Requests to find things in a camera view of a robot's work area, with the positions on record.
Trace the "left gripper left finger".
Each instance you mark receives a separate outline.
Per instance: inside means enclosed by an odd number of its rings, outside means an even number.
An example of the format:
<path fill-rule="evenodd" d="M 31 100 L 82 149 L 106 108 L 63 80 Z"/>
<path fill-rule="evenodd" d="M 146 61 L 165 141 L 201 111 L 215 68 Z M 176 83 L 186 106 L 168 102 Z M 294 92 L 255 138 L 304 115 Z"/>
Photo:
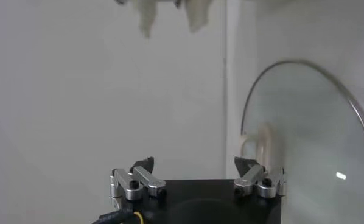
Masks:
<path fill-rule="evenodd" d="M 164 198 L 166 182 L 153 175 L 154 166 L 155 158 L 151 156 L 134 162 L 129 171 L 113 169 L 110 173 L 110 198 L 138 201 L 145 192 L 152 198 Z"/>

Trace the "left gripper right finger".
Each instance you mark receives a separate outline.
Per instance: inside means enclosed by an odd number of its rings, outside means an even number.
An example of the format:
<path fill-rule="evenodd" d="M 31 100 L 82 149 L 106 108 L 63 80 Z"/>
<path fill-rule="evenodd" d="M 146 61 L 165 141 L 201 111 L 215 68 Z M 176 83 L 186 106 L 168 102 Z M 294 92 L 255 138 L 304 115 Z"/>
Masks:
<path fill-rule="evenodd" d="M 286 177 L 282 167 L 268 170 L 255 159 L 240 156 L 234 157 L 234 165 L 239 178 L 233 181 L 234 196 L 237 199 L 245 198 L 254 192 L 264 199 L 286 195 Z"/>

